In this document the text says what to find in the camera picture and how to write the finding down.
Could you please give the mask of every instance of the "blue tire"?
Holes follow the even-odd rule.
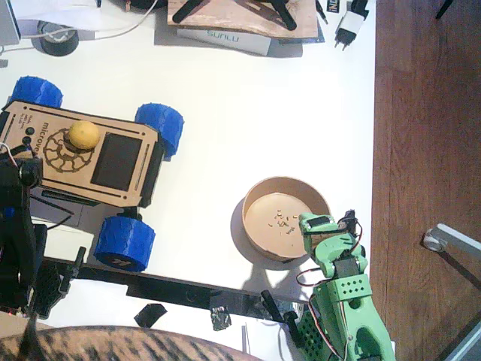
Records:
[[[60,108],[63,94],[51,82],[39,77],[21,77],[15,84],[11,100],[44,105],[46,107]]]
[[[162,104],[144,104],[135,115],[135,122],[154,128],[165,142],[165,158],[169,160],[179,147],[183,118],[178,111]]]
[[[140,220],[109,217],[102,224],[94,256],[110,267],[141,272],[149,264],[156,233]]]

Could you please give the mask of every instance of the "plug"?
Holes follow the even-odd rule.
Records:
[[[350,10],[340,20],[336,31],[336,47],[342,43],[343,50],[354,41],[357,36],[362,23],[368,17],[369,11],[366,10],[368,0],[354,0],[351,4]]]

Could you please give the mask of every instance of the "yellow fruit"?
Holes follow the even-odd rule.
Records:
[[[94,123],[79,120],[68,130],[68,140],[79,149],[92,149],[100,140],[100,132]]]

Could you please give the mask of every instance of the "round wooden bowl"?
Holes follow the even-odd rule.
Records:
[[[290,177],[257,183],[244,199],[242,222],[255,249],[276,261],[306,254],[298,216],[330,214],[324,198],[309,184]]]

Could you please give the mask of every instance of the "black stand leg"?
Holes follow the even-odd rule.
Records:
[[[192,10],[198,7],[203,1],[204,0],[188,0],[184,5],[182,5],[178,12],[173,15],[172,21],[174,21],[174,23],[176,24],[180,23],[190,13],[192,13]]]
[[[448,7],[452,4],[453,1],[454,0],[446,0],[444,2],[443,6],[436,15],[436,20],[439,20],[444,15],[444,13],[446,13],[446,10],[448,10]]]
[[[298,24],[295,23],[295,20],[292,18],[291,14],[287,10],[284,0],[270,0],[270,3],[277,11],[277,13],[279,13],[288,30],[292,31],[298,27]]]

